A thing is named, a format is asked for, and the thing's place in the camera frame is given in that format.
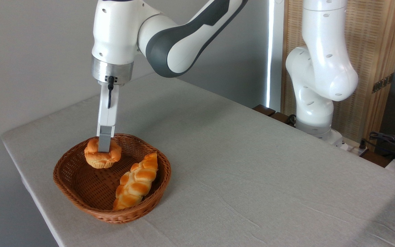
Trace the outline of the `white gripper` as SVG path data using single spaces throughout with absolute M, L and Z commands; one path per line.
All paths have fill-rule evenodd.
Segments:
M 111 138 L 114 137 L 116 112 L 119 102 L 119 86 L 114 85 L 112 91 L 107 83 L 101 84 L 100 107 L 98 114 L 97 136 L 99 137 L 98 152 L 109 153 Z

